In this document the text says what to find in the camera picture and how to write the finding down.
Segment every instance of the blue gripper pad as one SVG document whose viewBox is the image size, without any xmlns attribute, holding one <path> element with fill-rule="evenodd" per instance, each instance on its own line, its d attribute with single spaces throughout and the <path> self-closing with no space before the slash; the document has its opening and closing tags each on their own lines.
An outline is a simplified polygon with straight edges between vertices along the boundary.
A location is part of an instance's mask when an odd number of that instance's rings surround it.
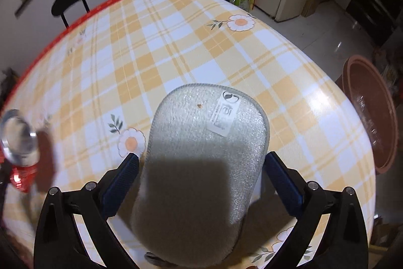
<svg viewBox="0 0 403 269">
<path fill-rule="evenodd" d="M 283 202 L 288 214 L 297 219 L 302 215 L 303 196 L 288 174 L 288 168 L 275 152 L 266 155 L 263 167 Z"/>
<path fill-rule="evenodd" d="M 129 153 L 116 170 L 109 171 L 113 172 L 115 176 L 100 196 L 103 218 L 107 219 L 116 215 L 139 173 L 139 167 L 140 161 L 137 155 Z"/>
</svg>

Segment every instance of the floor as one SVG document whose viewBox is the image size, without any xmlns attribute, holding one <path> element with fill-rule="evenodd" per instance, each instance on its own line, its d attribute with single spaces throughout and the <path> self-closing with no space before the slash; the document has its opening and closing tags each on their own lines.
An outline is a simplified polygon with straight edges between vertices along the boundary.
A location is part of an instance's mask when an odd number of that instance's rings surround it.
<svg viewBox="0 0 403 269">
<path fill-rule="evenodd" d="M 399 136 L 403 136 L 403 105 L 396 108 Z M 384 174 L 376 176 L 375 213 L 384 223 L 403 223 L 403 143 L 398 141 L 394 163 Z"/>
<path fill-rule="evenodd" d="M 321 3 L 307 18 L 280 23 L 255 6 L 251 14 L 281 33 L 336 80 L 347 58 L 360 54 L 371 58 L 374 44 L 368 34 L 333 1 Z"/>
</svg>

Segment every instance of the label sticker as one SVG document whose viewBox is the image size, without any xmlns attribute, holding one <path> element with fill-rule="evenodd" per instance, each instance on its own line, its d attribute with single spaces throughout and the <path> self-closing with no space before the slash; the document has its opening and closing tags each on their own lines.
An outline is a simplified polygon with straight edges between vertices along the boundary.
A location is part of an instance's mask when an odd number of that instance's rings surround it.
<svg viewBox="0 0 403 269">
<path fill-rule="evenodd" d="M 213 133 L 227 137 L 240 103 L 239 95 L 223 92 L 217 101 L 213 115 L 207 122 L 207 129 Z"/>
</svg>

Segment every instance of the flower print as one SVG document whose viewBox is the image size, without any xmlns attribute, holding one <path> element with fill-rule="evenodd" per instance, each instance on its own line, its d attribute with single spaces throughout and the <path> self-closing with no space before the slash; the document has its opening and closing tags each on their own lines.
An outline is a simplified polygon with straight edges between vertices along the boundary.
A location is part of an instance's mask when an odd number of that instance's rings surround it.
<svg viewBox="0 0 403 269">
<path fill-rule="evenodd" d="M 39 118 L 37 120 L 36 126 L 38 127 L 38 129 L 49 129 L 51 119 L 52 119 L 52 116 L 50 114 L 48 114 L 45 110 L 43 110 L 39 114 Z"/>
<path fill-rule="evenodd" d="M 281 246 L 283 245 L 287 237 L 290 235 L 293 228 L 294 227 L 290 227 L 289 229 L 282 231 L 280 234 L 277 235 L 277 239 L 279 240 L 279 242 L 273 244 L 274 252 L 277 252 L 281 248 Z"/>
<path fill-rule="evenodd" d="M 123 126 L 123 121 L 119 121 L 119 117 L 115 119 L 115 116 L 113 114 L 111 114 L 110 117 L 112 118 L 113 123 L 109 123 L 109 127 L 112 128 L 109 131 L 111 133 L 120 134 L 120 130 L 122 129 Z"/>
<path fill-rule="evenodd" d="M 232 15 L 227 22 L 228 28 L 232 31 L 247 31 L 253 28 L 255 21 L 251 16 L 246 15 Z"/>
<path fill-rule="evenodd" d="M 87 37 L 87 34 L 85 33 L 85 29 L 79 31 L 79 34 L 75 40 L 74 47 L 78 47 L 80 44 L 82 44 L 85 41 L 86 37 Z"/>
<path fill-rule="evenodd" d="M 118 150 L 122 158 L 129 153 L 134 153 L 140 158 L 146 150 L 146 138 L 140 130 L 128 128 L 119 136 Z"/>
<path fill-rule="evenodd" d="M 207 26 L 210 26 L 210 27 L 211 27 L 211 30 L 213 30 L 216 26 L 217 26 L 218 28 L 221 28 L 221 26 L 222 26 L 222 24 L 223 24 L 224 22 L 228 22 L 228 21 L 217 21 L 217 20 L 213 20 L 213 23 L 207 24 Z"/>
</svg>

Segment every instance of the yellow plaid pattern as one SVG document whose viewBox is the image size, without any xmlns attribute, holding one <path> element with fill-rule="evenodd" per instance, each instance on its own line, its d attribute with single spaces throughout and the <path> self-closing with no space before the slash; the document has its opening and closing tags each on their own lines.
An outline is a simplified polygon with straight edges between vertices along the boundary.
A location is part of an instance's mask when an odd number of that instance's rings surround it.
<svg viewBox="0 0 403 269">
<path fill-rule="evenodd" d="M 231 20 L 234 15 L 243 18 Z M 248 27 L 245 22 L 251 28 L 230 28 Z M 153 114 L 165 95 L 194 82 L 231 86 L 255 98 L 269 118 L 269 150 L 323 188 L 354 187 L 370 236 L 374 163 L 353 106 L 288 40 L 223 0 L 121 0 L 61 39 L 7 107 L 20 109 L 36 128 L 49 119 L 57 160 L 54 185 L 62 191 L 76 190 L 122 161 L 121 131 L 110 131 L 111 115 L 123 122 L 122 131 L 133 127 L 148 139 Z M 7 192 L 5 222 L 32 250 L 32 223 L 36 224 L 44 197 L 32 192 L 30 201 L 23 202 L 13 187 Z M 124 219 L 108 222 L 136 263 L 151 267 L 143 258 L 147 250 Z M 313 251 L 326 222 L 323 218 L 315 233 Z M 251 264 L 254 258 L 248 254 L 260 247 L 274 252 L 274 244 L 281 243 L 279 232 L 294 224 L 276 206 L 253 203 L 245 233 L 220 266 L 263 266 L 265 256 Z M 80 219 L 78 225 L 91 257 L 102 262 Z"/>
</svg>

